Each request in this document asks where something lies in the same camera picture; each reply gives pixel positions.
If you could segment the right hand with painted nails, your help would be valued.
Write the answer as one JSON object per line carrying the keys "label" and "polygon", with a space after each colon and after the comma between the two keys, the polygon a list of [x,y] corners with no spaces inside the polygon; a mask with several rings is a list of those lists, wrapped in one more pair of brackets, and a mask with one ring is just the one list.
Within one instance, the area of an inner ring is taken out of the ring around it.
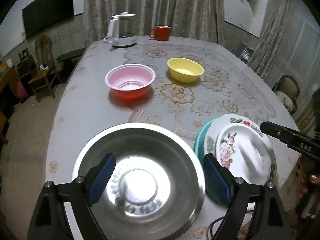
{"label": "right hand with painted nails", "polygon": [[306,171],[307,165],[310,164],[310,160],[301,155],[298,161],[298,177],[297,177],[297,188],[296,194],[299,200],[308,193],[310,185],[319,186],[319,162],[314,163],[312,168],[313,172]]}

